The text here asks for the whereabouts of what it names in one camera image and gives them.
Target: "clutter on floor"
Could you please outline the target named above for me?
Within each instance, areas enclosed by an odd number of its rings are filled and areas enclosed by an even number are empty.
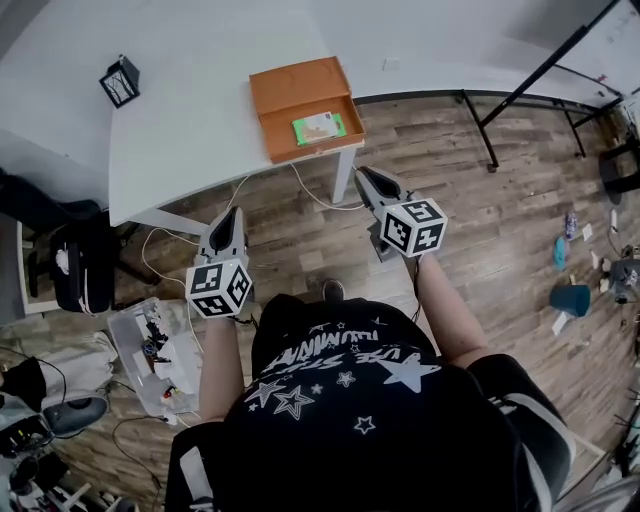
[[[120,360],[150,416],[198,410],[202,355],[179,315],[154,297],[108,320]]]

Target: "cable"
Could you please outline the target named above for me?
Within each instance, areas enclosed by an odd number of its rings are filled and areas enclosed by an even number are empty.
[[[189,425],[186,421],[184,421],[184,420],[183,420],[180,416],[178,416],[177,414],[176,414],[176,419],[177,419],[180,423],[182,423],[185,427],[187,427],[187,428],[191,428],[191,425]]]
[[[107,383],[107,386],[109,386],[110,384],[119,384],[120,386],[122,386],[123,388],[127,388],[129,391],[131,391],[132,393],[135,393],[136,391],[131,387],[131,386],[127,386],[126,384],[123,384],[122,382],[120,382],[119,380],[110,380]]]
[[[247,181],[249,179],[251,175],[249,176],[245,176],[245,178],[240,182],[240,185],[238,185],[238,188],[236,189],[236,191],[233,193],[233,195],[231,196],[231,200],[229,201],[229,203],[227,204],[227,207],[224,209],[224,211],[227,211],[229,208],[231,208],[231,205],[233,204],[233,200],[236,198],[236,194],[240,191],[240,187],[242,185],[244,185],[244,182]]]
[[[234,322],[237,322],[239,324],[242,325],[249,325],[249,324],[253,324],[254,329],[257,331],[258,330],[258,322],[256,321],[256,319],[253,317],[253,314],[251,314],[251,319],[249,320],[240,320],[237,316],[232,316],[230,317]]]
[[[302,178],[300,178],[300,173],[298,172],[298,169],[296,169],[296,166],[293,164],[289,164],[291,167],[293,167],[293,170],[296,173],[296,176],[298,177],[298,181],[300,182],[300,185],[302,185],[302,188],[305,190],[305,192],[307,194],[309,194],[313,199],[316,200],[316,202],[320,203],[322,206],[329,208],[331,210],[340,210],[340,211],[352,211],[352,210],[359,210],[360,208],[364,208],[364,203],[362,203],[360,206],[356,206],[354,208],[343,208],[343,207],[339,207],[339,206],[331,206],[328,205],[327,203],[323,203],[322,201],[320,201],[320,199],[318,199],[316,196],[314,196],[311,191],[305,187],[304,183],[302,183]]]
[[[184,288],[184,293],[185,293],[185,296],[186,296],[186,294],[187,294],[187,285],[185,284],[184,281],[182,281],[181,279],[177,279],[175,277],[169,277],[169,276],[165,276],[165,275],[161,274],[155,268],[153,268],[151,265],[149,265],[149,263],[147,263],[147,259],[144,257],[144,250],[147,247],[147,242],[149,241],[149,238],[151,237],[151,235],[155,231],[158,231],[158,230],[164,231],[168,235],[170,235],[170,236],[172,236],[174,238],[177,238],[178,240],[182,240],[183,242],[187,242],[188,244],[191,244],[191,245],[200,245],[200,244],[197,243],[197,242],[192,242],[191,240],[187,240],[186,238],[178,236],[178,235],[176,235],[176,234],[172,233],[171,231],[168,231],[168,230],[166,230],[164,228],[153,228],[151,231],[149,231],[149,234],[147,235],[147,239],[144,241],[144,244],[142,244],[142,252],[141,252],[142,262],[147,267],[149,267],[149,269],[152,272],[154,272],[155,274],[160,276],[162,279],[168,279],[169,281],[175,281],[176,283],[180,283],[182,285],[182,287]],[[186,301],[186,303],[187,303],[187,321],[189,322],[189,328],[191,329],[191,334],[193,335],[193,339],[196,341],[196,345],[198,345],[198,349],[200,350],[201,353],[203,353],[204,351],[202,350],[202,345],[200,345],[200,341],[198,340],[198,336],[196,336],[196,331],[194,330],[193,324],[191,323],[191,305],[190,305],[188,300]]]
[[[147,419],[154,419],[154,420],[158,420],[158,421],[161,421],[163,423],[166,423],[164,418],[158,418],[157,416],[139,416],[137,418],[128,418],[126,420],[120,420],[120,422],[113,429],[113,432],[111,432],[111,440],[113,441],[113,444],[116,445],[116,448],[118,450],[120,450],[120,453],[122,453],[122,455],[124,455],[128,459],[132,460],[133,462],[138,464],[138,466],[140,466],[142,469],[144,469],[147,473],[149,473],[149,475],[151,476],[151,481],[153,482],[153,485],[155,486],[155,488],[156,488],[156,490],[158,491],[158,494],[159,494],[160,493],[160,489],[162,489],[162,484],[160,483],[160,479],[147,466],[145,466],[142,462],[140,462],[138,459],[132,457],[127,452],[125,452],[122,449],[122,447],[118,444],[118,440],[116,439],[116,432],[125,423],[130,423],[132,421],[147,420]]]
[[[142,263],[144,263],[149,268],[149,270],[151,270],[151,272],[153,272],[154,274],[160,276],[162,279],[168,279],[169,281],[176,281],[177,283],[180,283],[184,287],[184,289],[186,290],[187,286],[184,284],[183,281],[181,281],[180,279],[176,279],[175,277],[169,277],[169,276],[165,276],[164,274],[161,274],[155,268],[153,268],[151,265],[149,265],[149,263],[147,263],[147,259],[144,257],[144,250],[147,247],[147,242],[149,241],[149,238],[151,238],[151,235],[153,235],[158,230],[159,231],[164,231],[168,235],[170,235],[170,236],[172,236],[174,238],[177,238],[178,240],[182,240],[183,242],[187,242],[188,244],[196,245],[196,246],[198,246],[200,244],[197,243],[197,242],[192,242],[191,240],[187,240],[186,238],[178,236],[178,235],[176,235],[174,233],[171,233],[171,231],[168,231],[168,230],[166,230],[164,228],[153,228],[151,231],[149,231],[149,234],[147,235],[147,239],[144,241],[144,244],[142,244],[142,253],[141,253]]]
[[[289,165],[290,165],[290,166],[293,168],[293,170],[295,171],[296,176],[298,177],[298,181],[300,182],[300,185],[302,185],[302,188],[305,190],[305,192],[306,192],[307,194],[309,194],[309,195],[310,195],[310,196],[311,196],[315,201],[317,201],[318,203],[320,203],[320,204],[321,204],[322,206],[324,206],[325,208],[330,208],[331,210],[340,210],[340,211],[346,211],[346,212],[348,212],[348,211],[352,211],[352,210],[359,210],[360,208],[363,208],[363,207],[364,207],[364,203],[363,203],[363,204],[361,204],[360,206],[356,206],[356,207],[354,207],[354,208],[343,208],[343,207],[340,207],[340,206],[331,206],[331,205],[328,205],[327,203],[324,203],[324,202],[320,201],[320,199],[318,199],[316,196],[314,196],[314,195],[311,193],[311,191],[310,191],[307,187],[305,187],[304,183],[302,183],[302,178],[300,178],[300,174],[298,173],[298,169],[296,169],[296,166],[295,166],[295,165],[293,165],[293,164],[289,164]],[[236,191],[235,191],[235,192],[233,193],[233,195],[231,196],[231,200],[229,201],[229,203],[227,203],[227,207],[225,208],[225,211],[227,211],[229,208],[231,208],[231,205],[233,204],[233,200],[236,198],[236,195],[237,195],[237,194],[238,194],[238,192],[240,191],[240,187],[241,187],[242,185],[244,185],[244,182],[245,182],[245,181],[247,181],[247,180],[250,178],[250,176],[251,176],[251,175],[249,175],[249,176],[245,176],[245,178],[240,182],[240,184],[238,185],[238,188],[236,189]]]

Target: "white cable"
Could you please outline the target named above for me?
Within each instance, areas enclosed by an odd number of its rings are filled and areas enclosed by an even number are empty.
[[[233,200],[236,198],[236,194],[240,191],[240,187],[244,184],[244,182],[249,179],[249,176],[245,176],[245,178],[240,182],[240,185],[238,185],[238,188],[236,189],[236,191],[231,196],[231,200],[229,201],[229,204],[224,209],[225,211],[227,211],[229,208],[231,208],[231,205],[233,204]]]
[[[356,206],[354,208],[342,208],[340,206],[331,206],[328,205],[327,203],[323,203],[322,201],[320,201],[320,199],[318,199],[316,196],[314,196],[311,191],[304,186],[304,183],[302,183],[302,178],[300,178],[300,173],[298,173],[298,169],[296,169],[296,166],[293,164],[289,164],[291,167],[293,167],[293,170],[296,173],[296,176],[298,177],[298,181],[300,182],[300,185],[302,185],[302,188],[305,190],[305,192],[307,194],[309,194],[313,199],[315,199],[318,203],[320,203],[322,206],[326,207],[326,208],[330,208],[331,210],[340,210],[343,212],[348,212],[348,211],[352,211],[352,210],[359,210],[360,208],[364,207],[364,203],[362,203],[360,206]]]
[[[183,420],[180,416],[178,416],[177,414],[176,414],[176,419],[177,419],[180,423],[182,423],[185,427],[187,427],[187,428],[191,428],[191,425],[189,425],[186,421],[184,421],[184,420]]]
[[[300,185],[302,185],[302,188],[304,189],[304,191],[305,191],[307,194],[309,194],[309,195],[310,195],[310,196],[311,196],[315,201],[317,201],[317,202],[318,202],[318,203],[320,203],[322,206],[324,206],[325,208],[329,208],[329,209],[331,209],[331,210],[339,210],[339,211],[343,211],[343,212],[349,212],[349,211],[352,211],[352,210],[359,210],[360,208],[363,208],[363,207],[364,207],[364,203],[363,203],[363,204],[361,204],[360,206],[356,206],[356,207],[354,207],[354,208],[343,208],[343,207],[340,207],[340,206],[331,206],[331,205],[328,205],[327,203],[324,203],[324,202],[320,201],[320,199],[318,199],[316,196],[314,196],[314,195],[311,193],[311,191],[310,191],[307,187],[305,187],[304,183],[302,183],[302,179],[300,178],[300,174],[298,173],[298,169],[296,169],[296,166],[295,166],[295,165],[293,165],[293,164],[289,164],[289,165],[290,165],[290,166],[293,168],[293,170],[295,171],[296,176],[298,177],[298,181],[300,182]],[[250,178],[250,176],[245,176],[245,177],[244,177],[244,179],[240,182],[240,184],[238,185],[238,188],[236,188],[236,191],[235,191],[235,192],[233,193],[233,195],[231,196],[231,200],[230,200],[230,201],[229,201],[229,203],[227,204],[227,207],[225,208],[225,211],[227,211],[229,208],[231,208],[231,205],[233,204],[233,200],[236,198],[236,195],[237,195],[237,194],[238,194],[238,192],[240,191],[240,187],[241,187],[242,185],[244,185],[244,182],[245,182],[245,181],[247,181],[249,178]]]
[[[149,231],[149,234],[147,235],[147,239],[144,241],[144,244],[142,244],[142,262],[149,267],[149,269],[154,272],[155,274],[157,274],[158,276],[160,276],[162,279],[168,279],[169,281],[175,281],[177,283],[180,283],[182,285],[182,287],[184,288],[184,293],[186,295],[187,293],[187,285],[185,284],[184,281],[180,280],[180,279],[176,279],[175,277],[169,277],[169,276],[165,276],[163,274],[161,274],[160,272],[158,272],[155,268],[153,268],[151,265],[149,265],[149,263],[147,263],[147,259],[144,257],[144,250],[147,247],[147,242],[149,241],[149,238],[151,238],[151,235],[155,232],[155,231],[164,231],[165,233],[167,233],[168,235],[177,238],[179,240],[182,240],[183,242],[187,242],[191,245],[200,245],[199,243],[196,242],[192,242],[191,240],[187,240],[186,238],[182,238],[181,236],[175,235],[173,233],[171,233],[171,231],[167,231],[164,228],[153,228],[151,231]],[[187,321],[189,322],[189,327],[191,328],[191,334],[193,335],[193,339],[196,340],[196,344],[198,345],[198,348],[200,349],[200,352],[204,352],[202,350],[202,345],[200,345],[200,341],[198,340],[198,337],[196,336],[196,331],[193,329],[193,324],[191,323],[191,308],[189,305],[189,301],[186,300],[187,302]]]

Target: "orange box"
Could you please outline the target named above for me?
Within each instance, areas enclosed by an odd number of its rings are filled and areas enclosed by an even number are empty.
[[[249,83],[267,151],[274,164],[364,141],[364,128],[337,57],[250,75]],[[340,114],[347,134],[298,146],[293,121],[322,112]]]

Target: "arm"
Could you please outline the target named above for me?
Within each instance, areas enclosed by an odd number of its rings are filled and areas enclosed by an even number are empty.
[[[433,254],[425,254],[418,272],[418,300],[447,362],[466,368],[491,350],[486,336]]]
[[[207,321],[200,376],[202,421],[223,421],[244,390],[236,326],[228,318]]]

